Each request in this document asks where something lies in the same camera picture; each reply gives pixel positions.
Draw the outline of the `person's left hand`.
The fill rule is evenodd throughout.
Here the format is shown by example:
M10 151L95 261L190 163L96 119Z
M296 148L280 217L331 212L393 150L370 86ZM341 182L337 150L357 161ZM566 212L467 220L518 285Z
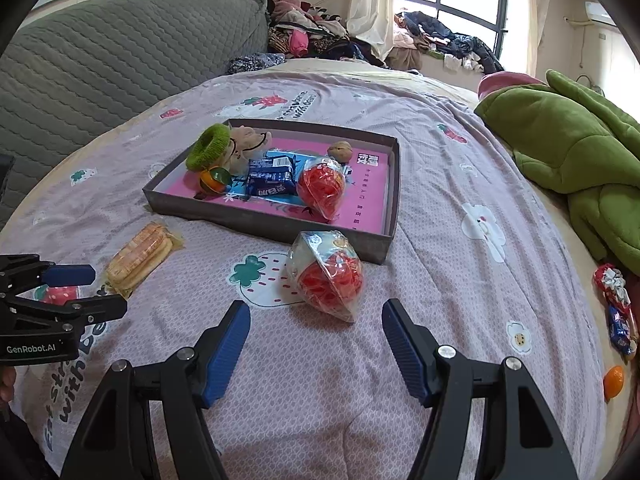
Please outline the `person's left hand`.
M16 370L13 366L0 366L0 398L4 403L9 403L14 398Z

